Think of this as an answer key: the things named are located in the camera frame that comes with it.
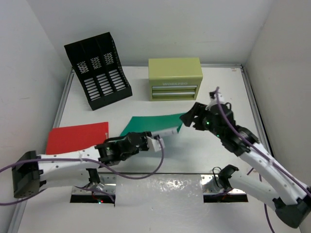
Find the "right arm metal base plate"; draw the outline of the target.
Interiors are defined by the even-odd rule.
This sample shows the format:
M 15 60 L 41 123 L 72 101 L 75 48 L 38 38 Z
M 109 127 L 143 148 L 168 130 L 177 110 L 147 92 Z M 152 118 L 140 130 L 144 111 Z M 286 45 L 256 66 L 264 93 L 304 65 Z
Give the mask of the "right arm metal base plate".
M 215 178 L 218 178 L 218 175 L 213 175 L 212 173 L 201 174 L 201 187 L 204 195 L 246 195 L 245 192 L 236 188 L 230 191 L 225 191 L 223 188 L 216 185 Z

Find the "olive green drawer toolbox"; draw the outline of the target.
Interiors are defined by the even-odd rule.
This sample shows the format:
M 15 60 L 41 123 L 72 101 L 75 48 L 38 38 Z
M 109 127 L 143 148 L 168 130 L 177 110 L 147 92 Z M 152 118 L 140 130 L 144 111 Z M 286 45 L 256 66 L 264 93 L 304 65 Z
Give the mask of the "olive green drawer toolbox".
M 151 101 L 196 100 L 203 72 L 198 57 L 151 58 L 148 77 Z

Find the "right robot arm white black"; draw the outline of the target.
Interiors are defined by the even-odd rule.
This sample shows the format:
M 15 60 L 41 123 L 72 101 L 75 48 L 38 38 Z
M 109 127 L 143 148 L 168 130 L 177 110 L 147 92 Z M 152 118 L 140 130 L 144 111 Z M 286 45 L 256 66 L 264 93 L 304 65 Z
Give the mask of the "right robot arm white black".
M 252 179 L 236 166 L 227 165 L 214 179 L 216 190 L 243 190 L 275 211 L 278 218 L 291 228 L 298 228 L 311 212 L 310 187 L 289 174 L 247 128 L 236 124 L 231 104 L 208 106 L 196 102 L 180 117 L 186 127 L 209 131 L 220 139 L 229 152 L 248 163 L 265 180 Z

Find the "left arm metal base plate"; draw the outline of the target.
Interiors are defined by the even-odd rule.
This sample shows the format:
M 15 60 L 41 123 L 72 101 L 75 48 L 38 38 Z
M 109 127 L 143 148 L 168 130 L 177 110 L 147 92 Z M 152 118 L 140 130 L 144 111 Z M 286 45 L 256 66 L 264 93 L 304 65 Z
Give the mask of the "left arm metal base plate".
M 100 190 L 101 192 L 95 192 L 96 195 L 104 195 L 103 192 L 115 195 L 116 191 L 116 181 L 117 176 L 113 173 L 99 173 L 100 183 L 99 184 L 90 184 L 87 185 L 85 188 L 86 190 L 73 187 L 72 188 L 72 195 L 91 195 L 91 189 L 92 190 Z

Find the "green binder folder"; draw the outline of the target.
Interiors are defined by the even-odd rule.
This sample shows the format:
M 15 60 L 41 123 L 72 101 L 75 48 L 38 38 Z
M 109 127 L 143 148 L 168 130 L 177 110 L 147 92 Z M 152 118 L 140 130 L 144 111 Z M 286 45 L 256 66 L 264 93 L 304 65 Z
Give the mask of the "green binder folder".
M 131 132 L 156 132 L 170 128 L 176 128 L 177 132 L 182 127 L 180 117 L 184 113 L 162 115 L 162 116 L 133 116 L 121 133 L 125 136 Z

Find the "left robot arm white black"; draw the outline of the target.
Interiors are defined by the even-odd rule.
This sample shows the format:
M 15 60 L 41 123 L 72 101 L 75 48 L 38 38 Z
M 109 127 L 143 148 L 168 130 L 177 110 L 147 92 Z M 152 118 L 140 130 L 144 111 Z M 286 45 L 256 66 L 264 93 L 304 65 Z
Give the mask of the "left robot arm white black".
M 12 167 L 14 197 L 30 197 L 52 187 L 98 185 L 99 168 L 118 165 L 141 151 L 159 149 L 151 132 L 142 132 L 61 154 L 38 155 L 28 151 Z

